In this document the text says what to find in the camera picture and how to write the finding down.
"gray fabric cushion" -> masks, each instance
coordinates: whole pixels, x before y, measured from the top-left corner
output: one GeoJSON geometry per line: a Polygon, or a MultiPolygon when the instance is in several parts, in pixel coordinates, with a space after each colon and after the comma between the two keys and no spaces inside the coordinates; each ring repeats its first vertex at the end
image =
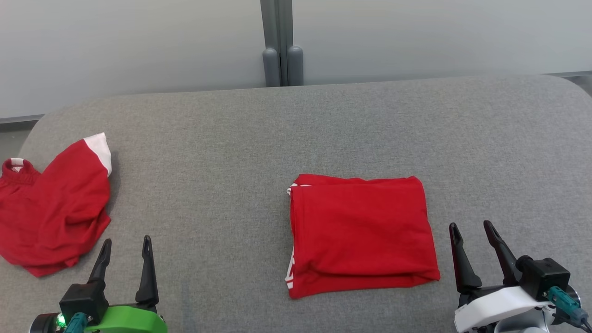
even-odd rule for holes
{"type": "MultiPolygon", "coordinates": [[[[552,257],[592,310],[592,99],[551,76],[132,95],[48,114],[21,151],[38,169],[107,134],[112,238],[105,294],[132,302],[152,236],[170,332],[452,332],[456,222],[485,285],[502,273],[490,219],[516,256],[552,257]],[[291,300],[286,188],[302,172],[418,176],[442,280],[291,300]]],[[[99,247],[41,279],[0,261],[0,327],[24,332],[83,283],[99,247]]],[[[556,331],[572,329],[564,325],[556,331]]]]}

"folded red shirt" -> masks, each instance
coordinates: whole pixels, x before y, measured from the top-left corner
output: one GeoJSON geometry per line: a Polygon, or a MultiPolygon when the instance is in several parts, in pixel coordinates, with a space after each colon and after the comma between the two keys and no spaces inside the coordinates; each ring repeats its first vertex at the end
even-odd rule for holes
{"type": "Polygon", "coordinates": [[[303,174],[288,190],[291,298],[440,280],[422,183],[303,174]]]}

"green robot arm part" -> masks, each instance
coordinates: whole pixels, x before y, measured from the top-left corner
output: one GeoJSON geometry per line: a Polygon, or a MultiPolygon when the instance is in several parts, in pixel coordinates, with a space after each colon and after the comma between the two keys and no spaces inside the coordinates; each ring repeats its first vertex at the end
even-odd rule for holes
{"type": "Polygon", "coordinates": [[[148,310],[131,306],[111,306],[99,325],[87,326],[85,332],[101,331],[101,333],[167,333],[162,318],[148,310]]]}
{"type": "Polygon", "coordinates": [[[30,333],[167,333],[164,320],[156,312],[159,298],[150,237],[144,237],[144,266],[135,303],[110,306],[105,299],[105,270],[110,258],[111,240],[107,239],[88,282],[71,285],[60,301],[62,313],[39,315],[31,325],[30,333]],[[86,318],[87,325],[78,325],[81,316],[86,318]]]}

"red shirt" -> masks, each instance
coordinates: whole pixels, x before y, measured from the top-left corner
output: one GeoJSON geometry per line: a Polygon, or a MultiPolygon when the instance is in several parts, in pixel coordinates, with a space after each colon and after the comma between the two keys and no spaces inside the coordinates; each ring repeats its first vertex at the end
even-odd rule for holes
{"type": "Polygon", "coordinates": [[[105,134],[69,146],[41,174],[20,158],[0,177],[0,255],[36,277],[74,266],[111,219],[105,134]]]}

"cable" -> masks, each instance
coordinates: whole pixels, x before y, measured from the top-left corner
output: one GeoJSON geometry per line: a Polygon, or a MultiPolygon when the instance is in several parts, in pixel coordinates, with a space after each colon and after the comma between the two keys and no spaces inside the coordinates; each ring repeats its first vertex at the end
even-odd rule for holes
{"type": "Polygon", "coordinates": [[[581,327],[583,330],[587,331],[588,333],[592,333],[592,326],[590,326],[590,323],[588,323],[588,319],[582,319],[582,324],[584,324],[586,327],[586,329],[581,327]]]}

